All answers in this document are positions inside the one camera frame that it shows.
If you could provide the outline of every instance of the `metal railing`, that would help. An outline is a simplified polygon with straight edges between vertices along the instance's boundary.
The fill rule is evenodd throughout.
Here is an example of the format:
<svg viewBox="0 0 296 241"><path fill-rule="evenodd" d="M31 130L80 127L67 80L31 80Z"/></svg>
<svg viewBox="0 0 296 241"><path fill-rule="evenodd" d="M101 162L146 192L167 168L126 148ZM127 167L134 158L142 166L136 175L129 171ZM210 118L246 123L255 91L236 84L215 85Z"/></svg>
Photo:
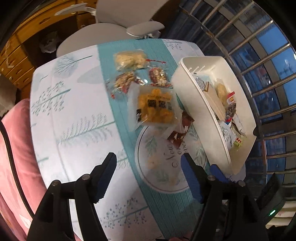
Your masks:
<svg viewBox="0 0 296 241"><path fill-rule="evenodd" d="M257 68L258 66L266 63L267 61L271 60L273 57L277 56L278 54L282 53L283 51L285 51L288 48L291 48L291 44L289 42L289 40L287 39L288 43L285 44L284 46L278 48L277 50L275 50L274 52L266 55L264 58L260 59L258 62L254 63L252 66L248 67L246 70L244 71L240 71L240 69L238 68L238 66L236 65L234 59L231 57L231 55L237 51L239 48L241 48L243 45L245 45L246 43L248 43L249 41L251 41L252 39L254 39L258 34L260 34L263 30L265 30L266 28L268 28L271 24L274 23L273 20L268 21L267 23L265 23L263 26L259 27L254 33L250 34L248 37L246 37L242 42L240 42L237 46L235 46L232 50L227 51L227 49L224 47L224 45L218 40L218 37L227 29L229 28L235 21L237 21L239 19L239 17L244 14L248 9L250 9L255 3L252 1L251 3L249 3L246 7L244 7L240 12L238 12L232 19L229 20L229 22L216 34L214 35L207 27L207 21L214 15L214 13L216 11L219 11L219 9L221 9L223 7L223 4L226 2L227 0L222 0L219 3L217 3L217 5L213 8L213 10L206 16L206 18L201 22L200 20L198 20L195 16L193 16L193 12L196 10L196 8L199 6L199 4L201 4L201 2L203 2L203 0L198 0L196 2L196 4L192 7L192 9L190 11L186 11L185 9L183 9L182 7L180 7L181 11L187 15L187 17L193 21L195 21L196 23L198 23L201 26L201 29L210 37L210 39L212 40L212 42L214 42L218 48L220 49L220 51L223 53L223 55L225 56L225 59L227 60L227 62L229 63L229 65L231 66L231 68L233 69L233 72L235 73L235 75L238 78L238 81L240 82L246 97L248 99L248 102L250 104L250 107L252 109L252 112L254 114L254 119L257 125L257 129L258 129L258 140L261 141L261 146L262 146L262 156L261 157L253 157L253 158L248 158L248 160L256 160L256 159L262 159L263 161L263 165L265 166L264 171L263 172L257 172L257 173L253 173L253 174L262 174L262 175L266 175L266 174L273 174L274 172L270 172L266 170L266 166L267 166L267 159L272 159L272 158L280 158L280 157L289 157L289 156L296 156L296 151L291 151L291 152L287 152L287 153L283 153L283 154L277 154L277 155L267 155L267 150L266 150L266 140L271 140L271 139L276 139L276 138L281 138L281 137L286 137L286 136L290 136L290 135L294 135L296 134L296 130L293 131L289 131L289 132L285 132L285 133L281 133L281 134L276 134L276 135L271 135L271 136L264 136L263 135L263 131L262 131L262 123L261 120L268 118L268 117L272 117L290 110L293 110L296 108L296 104L293 104L291 106L287 106L285 108L282 108L278 111L266 114L266 115L259 115L257 106L253 100L253 97L259 96L267 91L270 91L272 89L275 89L279 86L282 86L283 84L293 80L294 78L296 78L296 73L292 74L282 80L277 81L276 83L273 83L265 88L263 88L262 90L259 90L255 93L251 93L250 91L250 87L248 85L248 83L246 82L246 79L243 77L244 74L254 70L255 68ZM195 35L198 33L199 29L196 30L194 32L194 34L192 35L192 39L194 39ZM289 169L289 170L285 170L285 171L276 171L276 174L292 174L292 173L296 173L296 169ZM285 188L294 188L296 187L296 184L285 184L283 185L283 187Z"/></svg>

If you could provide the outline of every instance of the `drawer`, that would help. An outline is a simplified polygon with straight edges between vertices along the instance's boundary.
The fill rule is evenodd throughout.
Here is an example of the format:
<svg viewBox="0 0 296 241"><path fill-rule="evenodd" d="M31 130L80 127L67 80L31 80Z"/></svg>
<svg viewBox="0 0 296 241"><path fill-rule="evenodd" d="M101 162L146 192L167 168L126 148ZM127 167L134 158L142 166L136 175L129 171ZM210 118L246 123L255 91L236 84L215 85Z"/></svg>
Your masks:
<svg viewBox="0 0 296 241"><path fill-rule="evenodd" d="M28 60L28 57L26 57L6 75L6 78L9 79L10 82L14 83L19 77L21 77L32 67L33 65Z"/></svg>
<svg viewBox="0 0 296 241"><path fill-rule="evenodd" d="M84 13L77 15L77 26L81 29L85 26L96 23L96 19L90 13Z"/></svg>
<svg viewBox="0 0 296 241"><path fill-rule="evenodd" d="M75 4L75 0L68 1L61 3L53 8L50 8L49 10L36 15L34 18L32 18L30 21L27 21L22 27L20 27L16 34L18 39L21 43L26 41L28 38L36 34L37 32L41 31L42 29L64 19L72 16L72 14L65 14L65 15L57 15L54 16L54 14L66 7L69 7L71 5Z"/></svg>
<svg viewBox="0 0 296 241"><path fill-rule="evenodd" d="M32 67L26 73L24 73L21 77L19 77L13 84L17 88L22 89L25 85L27 85L32 81L32 76L34 71L35 71L35 68Z"/></svg>
<svg viewBox="0 0 296 241"><path fill-rule="evenodd" d="M77 3L83 3L83 2L86 2L88 7L96 8L96 0L78 0L77 1Z"/></svg>
<svg viewBox="0 0 296 241"><path fill-rule="evenodd" d="M3 47L0 54L0 64L18 47L20 46L19 41L15 34L13 34L10 39L7 41L6 45Z"/></svg>
<svg viewBox="0 0 296 241"><path fill-rule="evenodd" d="M27 57L26 53L22 50L22 47L19 46L15 51L13 51L4 62L0 65L0 72L3 75L7 75L13 68L7 67L8 65L13 65L14 67L20 63L25 57Z"/></svg>

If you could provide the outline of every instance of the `tablecloth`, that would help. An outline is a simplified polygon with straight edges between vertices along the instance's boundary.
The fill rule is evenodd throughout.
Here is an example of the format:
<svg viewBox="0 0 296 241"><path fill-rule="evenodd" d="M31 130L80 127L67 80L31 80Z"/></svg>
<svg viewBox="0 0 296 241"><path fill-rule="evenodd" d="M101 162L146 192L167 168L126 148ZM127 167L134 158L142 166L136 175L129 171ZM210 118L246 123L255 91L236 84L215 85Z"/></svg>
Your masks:
<svg viewBox="0 0 296 241"><path fill-rule="evenodd" d="M196 163L208 162L193 128L179 149L159 139L157 128L128 131L126 99L113 100L105 81L116 73L113 54L133 49L166 61L169 77L182 57L203 56L196 44L185 41L122 40L84 48L37 68L30 95L36 159L48 187L55 179L77 180L114 152L117 168L105 197L95 204L108 239L180 236L193 229L202 206L192 199L180 167L174 167L186 151ZM147 70L136 73L148 79ZM170 162L156 163L161 155ZM70 211L73 229L82 239L73 200Z"/></svg>

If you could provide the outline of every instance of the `yellow snack package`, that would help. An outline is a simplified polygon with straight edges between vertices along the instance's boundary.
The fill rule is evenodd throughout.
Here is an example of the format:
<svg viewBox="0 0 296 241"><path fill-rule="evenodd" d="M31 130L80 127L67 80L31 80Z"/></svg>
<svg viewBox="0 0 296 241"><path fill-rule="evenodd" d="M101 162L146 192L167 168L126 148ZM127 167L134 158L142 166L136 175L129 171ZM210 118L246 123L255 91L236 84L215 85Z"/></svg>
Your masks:
<svg viewBox="0 0 296 241"><path fill-rule="evenodd" d="M181 112L172 88L132 83L128 92L129 129L133 131L141 124L170 126L178 121Z"/></svg>

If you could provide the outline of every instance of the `pink chair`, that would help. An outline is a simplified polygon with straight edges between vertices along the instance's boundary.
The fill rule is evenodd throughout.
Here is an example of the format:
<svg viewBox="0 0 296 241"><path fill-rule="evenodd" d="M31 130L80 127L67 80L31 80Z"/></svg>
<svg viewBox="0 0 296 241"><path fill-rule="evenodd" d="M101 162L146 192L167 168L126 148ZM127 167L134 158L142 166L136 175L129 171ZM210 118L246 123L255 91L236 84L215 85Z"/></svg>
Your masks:
<svg viewBox="0 0 296 241"><path fill-rule="evenodd" d="M30 100L17 103L2 119L6 128L17 175L25 197L35 213L46 192L32 143ZM0 208L19 240L25 240L32 222L15 184L3 136L0 135Z"/></svg>

